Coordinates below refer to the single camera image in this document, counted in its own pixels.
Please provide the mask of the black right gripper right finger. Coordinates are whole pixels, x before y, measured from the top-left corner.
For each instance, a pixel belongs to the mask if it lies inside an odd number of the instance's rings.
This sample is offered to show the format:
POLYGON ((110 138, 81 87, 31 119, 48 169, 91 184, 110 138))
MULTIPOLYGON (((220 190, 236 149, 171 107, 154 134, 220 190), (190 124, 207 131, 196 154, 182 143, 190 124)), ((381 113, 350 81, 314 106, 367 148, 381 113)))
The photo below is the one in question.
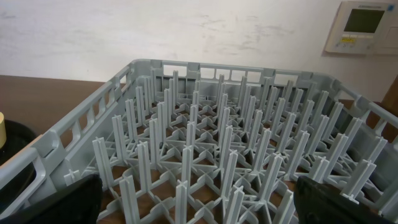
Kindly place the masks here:
POLYGON ((338 194, 325 184, 300 176, 294 188, 299 224, 388 224, 391 221, 338 194))

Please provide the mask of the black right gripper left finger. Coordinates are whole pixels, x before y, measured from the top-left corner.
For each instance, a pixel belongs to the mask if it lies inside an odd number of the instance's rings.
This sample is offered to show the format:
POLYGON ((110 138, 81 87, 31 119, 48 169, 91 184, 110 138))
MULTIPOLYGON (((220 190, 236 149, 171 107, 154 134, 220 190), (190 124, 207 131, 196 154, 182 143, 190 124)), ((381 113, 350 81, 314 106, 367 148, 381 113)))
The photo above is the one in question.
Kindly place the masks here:
POLYGON ((4 224, 96 223, 102 181, 90 174, 43 200, 1 219, 4 224))

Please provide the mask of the yellow bowl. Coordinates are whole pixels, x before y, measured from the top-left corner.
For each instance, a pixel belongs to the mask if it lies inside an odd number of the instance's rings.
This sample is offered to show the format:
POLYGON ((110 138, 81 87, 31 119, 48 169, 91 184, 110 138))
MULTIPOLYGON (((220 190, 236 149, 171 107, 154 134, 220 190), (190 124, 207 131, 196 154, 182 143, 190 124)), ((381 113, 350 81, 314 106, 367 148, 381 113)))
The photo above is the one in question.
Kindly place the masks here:
POLYGON ((6 139, 5 119, 3 113, 0 113, 0 149, 5 145, 6 139))

